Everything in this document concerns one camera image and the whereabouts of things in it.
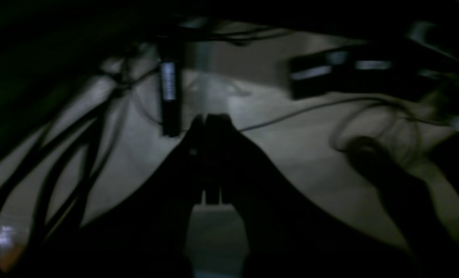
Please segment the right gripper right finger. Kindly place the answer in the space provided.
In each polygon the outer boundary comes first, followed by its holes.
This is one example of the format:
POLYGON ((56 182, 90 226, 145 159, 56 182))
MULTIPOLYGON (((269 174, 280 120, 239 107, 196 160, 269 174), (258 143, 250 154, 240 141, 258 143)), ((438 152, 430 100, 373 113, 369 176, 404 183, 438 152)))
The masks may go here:
POLYGON ((310 201, 225 114, 212 116, 223 203, 242 218, 244 278, 416 278, 399 248, 346 225, 310 201))

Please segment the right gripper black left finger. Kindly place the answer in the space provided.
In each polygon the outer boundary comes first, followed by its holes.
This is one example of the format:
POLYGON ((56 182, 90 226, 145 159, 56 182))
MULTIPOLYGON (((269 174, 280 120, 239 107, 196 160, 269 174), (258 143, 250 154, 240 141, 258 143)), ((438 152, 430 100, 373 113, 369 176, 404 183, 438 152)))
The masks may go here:
POLYGON ((21 260, 23 278, 192 278, 185 245, 202 200, 197 116, 181 142, 129 197, 85 226, 52 235, 21 260))

